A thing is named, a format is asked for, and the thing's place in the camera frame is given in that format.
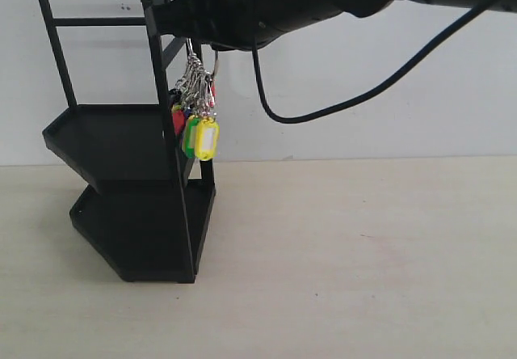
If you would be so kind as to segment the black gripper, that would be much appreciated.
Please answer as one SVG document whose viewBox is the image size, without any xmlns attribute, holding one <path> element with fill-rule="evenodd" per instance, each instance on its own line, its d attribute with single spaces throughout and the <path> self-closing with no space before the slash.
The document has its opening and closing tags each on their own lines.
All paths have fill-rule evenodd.
<svg viewBox="0 0 517 359">
<path fill-rule="evenodd" d="M 172 0 L 154 15 L 162 34 L 247 51 L 321 21 L 323 0 Z"/>
</svg>

